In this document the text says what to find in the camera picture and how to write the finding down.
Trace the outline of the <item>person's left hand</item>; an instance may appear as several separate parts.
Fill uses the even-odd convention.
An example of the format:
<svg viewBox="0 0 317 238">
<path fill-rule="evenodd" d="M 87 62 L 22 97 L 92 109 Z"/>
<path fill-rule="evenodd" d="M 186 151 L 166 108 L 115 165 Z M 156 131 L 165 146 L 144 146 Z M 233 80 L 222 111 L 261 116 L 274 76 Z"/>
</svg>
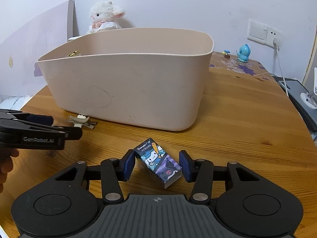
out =
<svg viewBox="0 0 317 238">
<path fill-rule="evenodd" d="M 0 193 L 2 193 L 8 173 L 13 169 L 12 159 L 19 156 L 19 151 L 15 148 L 1 148 L 0 156 Z"/>
</svg>

